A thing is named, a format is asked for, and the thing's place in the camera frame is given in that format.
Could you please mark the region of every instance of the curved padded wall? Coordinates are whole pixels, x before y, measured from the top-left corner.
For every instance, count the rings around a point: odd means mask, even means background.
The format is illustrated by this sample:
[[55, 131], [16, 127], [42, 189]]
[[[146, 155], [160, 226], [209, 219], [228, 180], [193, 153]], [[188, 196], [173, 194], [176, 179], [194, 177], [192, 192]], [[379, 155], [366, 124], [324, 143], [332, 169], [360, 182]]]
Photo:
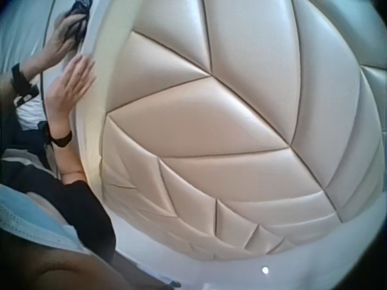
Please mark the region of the curved padded wall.
[[384, 168], [387, 34], [367, 13], [362, 46], [340, 1], [143, 1], [106, 99], [106, 205], [199, 260], [281, 253], [361, 213]]

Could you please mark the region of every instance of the black wristband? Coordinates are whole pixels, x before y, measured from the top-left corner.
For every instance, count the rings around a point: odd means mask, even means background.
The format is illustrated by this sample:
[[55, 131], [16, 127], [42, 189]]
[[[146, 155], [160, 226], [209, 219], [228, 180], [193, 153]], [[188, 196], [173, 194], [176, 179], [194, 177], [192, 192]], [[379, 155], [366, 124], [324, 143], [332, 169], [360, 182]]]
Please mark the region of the black wristband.
[[37, 124], [37, 127], [42, 132], [42, 137], [45, 144], [50, 144], [51, 142], [54, 143], [56, 146], [64, 148], [67, 146], [68, 143], [73, 139], [73, 133], [70, 131], [67, 136], [60, 138], [60, 139], [54, 139], [51, 136], [50, 133], [50, 127], [48, 126], [47, 121], [40, 121], [39, 124]]
[[69, 134], [67, 134], [66, 137], [63, 137], [61, 139], [54, 139], [51, 137], [51, 142], [53, 142], [56, 146], [64, 148], [67, 146], [68, 143], [70, 143], [71, 139], [73, 139], [73, 133], [70, 131]]
[[12, 76], [13, 80], [11, 84], [18, 95], [20, 95], [21, 97], [25, 97], [26, 95], [31, 95], [32, 97], [35, 97], [39, 94], [39, 90], [36, 92], [36, 90], [33, 89], [31, 84], [27, 81], [23, 73], [20, 71], [20, 63], [16, 64], [12, 68]]

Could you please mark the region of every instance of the beige leather upholstery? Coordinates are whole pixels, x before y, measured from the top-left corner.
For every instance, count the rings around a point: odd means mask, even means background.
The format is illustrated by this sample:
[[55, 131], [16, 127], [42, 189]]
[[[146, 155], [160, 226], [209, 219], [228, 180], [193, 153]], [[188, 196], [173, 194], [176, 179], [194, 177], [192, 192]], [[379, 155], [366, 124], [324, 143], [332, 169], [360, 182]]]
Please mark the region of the beige leather upholstery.
[[199, 260], [281, 253], [364, 211], [387, 32], [347, 1], [143, 1], [107, 98], [106, 205]]

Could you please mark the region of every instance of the surgical mask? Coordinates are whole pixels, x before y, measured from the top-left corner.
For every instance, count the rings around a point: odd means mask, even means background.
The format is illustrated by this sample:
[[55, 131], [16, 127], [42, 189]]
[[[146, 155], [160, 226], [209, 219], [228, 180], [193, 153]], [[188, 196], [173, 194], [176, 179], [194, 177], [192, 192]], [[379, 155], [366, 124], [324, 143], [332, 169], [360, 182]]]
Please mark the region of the surgical mask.
[[90, 254], [76, 230], [61, 225], [27, 195], [0, 184], [0, 228], [47, 247]]

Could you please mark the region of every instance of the human hand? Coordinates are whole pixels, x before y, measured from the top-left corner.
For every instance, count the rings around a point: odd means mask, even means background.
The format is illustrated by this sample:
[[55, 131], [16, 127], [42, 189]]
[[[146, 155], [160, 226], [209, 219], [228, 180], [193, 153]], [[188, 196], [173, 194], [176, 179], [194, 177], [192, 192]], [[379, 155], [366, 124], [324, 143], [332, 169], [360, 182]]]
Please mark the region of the human hand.
[[66, 33], [75, 23], [82, 22], [86, 17], [84, 14], [71, 15], [67, 18], [63, 16], [64, 14], [57, 18], [55, 31], [38, 57], [41, 71], [57, 65], [71, 51], [76, 40], [74, 37], [65, 40]]
[[92, 73], [94, 61], [90, 56], [75, 56], [57, 77], [45, 95], [45, 107], [51, 136], [63, 138], [69, 131], [69, 114], [87, 93], [96, 77]]

